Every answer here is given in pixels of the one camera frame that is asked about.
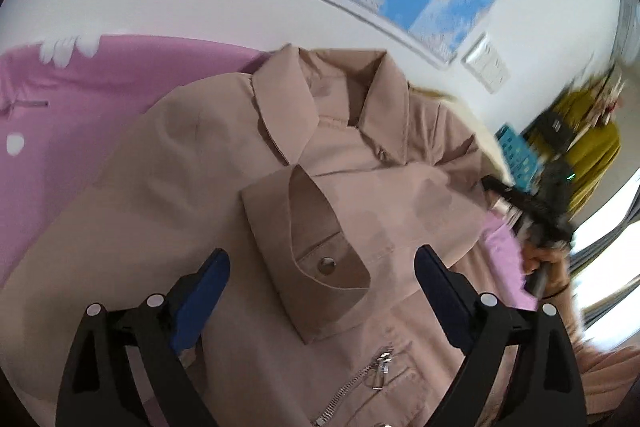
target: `blue patterned object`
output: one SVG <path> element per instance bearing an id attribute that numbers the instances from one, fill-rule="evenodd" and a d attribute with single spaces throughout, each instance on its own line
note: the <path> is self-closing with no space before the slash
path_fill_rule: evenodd
<path id="1" fill-rule="evenodd" d="M 506 124 L 495 137 L 502 148 L 502 155 L 515 180 L 515 186 L 521 190 L 529 190 L 531 181 L 538 172 L 538 156 L 529 148 L 525 139 Z"/>

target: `light switch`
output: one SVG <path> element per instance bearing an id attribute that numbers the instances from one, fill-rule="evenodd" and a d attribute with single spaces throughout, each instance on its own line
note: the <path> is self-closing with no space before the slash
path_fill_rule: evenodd
<path id="1" fill-rule="evenodd" d="M 484 34 L 462 59 L 462 63 L 484 84 L 489 92 L 496 92 L 510 78 L 507 65 L 498 50 Z"/>

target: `beige jacket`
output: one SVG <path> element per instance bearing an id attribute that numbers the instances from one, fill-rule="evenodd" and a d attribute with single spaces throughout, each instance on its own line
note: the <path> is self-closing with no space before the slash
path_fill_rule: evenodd
<path id="1" fill-rule="evenodd" d="M 476 245 L 483 161 L 382 52 L 287 46 L 253 76 L 180 87 L 15 269 L 0 293 L 2 365 L 23 396 L 52 406 L 87 304 L 137 306 L 222 247 L 231 277 L 196 362 L 221 427 L 422 427 L 463 356 L 418 287 L 416 248 L 429 243 L 501 296 Z M 590 412 L 612 409 L 639 355 L 577 349 Z M 376 391 L 364 368 L 382 351 L 392 356 Z M 481 425 L 513 359 L 508 349 Z"/>

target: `zipper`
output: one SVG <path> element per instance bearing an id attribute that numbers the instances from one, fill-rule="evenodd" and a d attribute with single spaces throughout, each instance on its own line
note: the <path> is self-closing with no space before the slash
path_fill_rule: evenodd
<path id="1" fill-rule="evenodd" d="M 369 365 L 359 370 L 359 372 L 357 372 L 350 381 L 338 389 L 329 402 L 329 405 L 326 406 L 324 411 L 322 411 L 322 414 L 314 421 L 313 425 L 315 427 L 320 427 L 327 423 L 334 416 L 342 401 L 349 396 L 351 391 L 353 391 L 354 388 L 374 369 L 376 370 L 376 374 L 371 388 L 376 391 L 382 389 L 386 384 L 386 375 L 389 372 L 389 363 L 393 357 L 393 348 L 385 347 L 378 356 L 371 360 Z"/>

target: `jacket sleeve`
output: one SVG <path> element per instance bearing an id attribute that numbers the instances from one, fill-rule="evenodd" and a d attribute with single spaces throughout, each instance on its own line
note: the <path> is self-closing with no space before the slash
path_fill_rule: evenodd
<path id="1" fill-rule="evenodd" d="M 410 95 L 409 161 L 427 162 L 446 172 L 450 187 L 486 207 L 479 181 L 498 174 L 482 153 L 476 135 L 438 100 L 419 93 Z"/>
<path id="2" fill-rule="evenodd" d="M 558 308 L 574 346 L 587 413 L 592 415 L 614 410 L 640 374 L 640 349 L 624 347 L 601 351 L 585 343 L 582 320 L 575 309 L 571 287 L 546 301 Z"/>

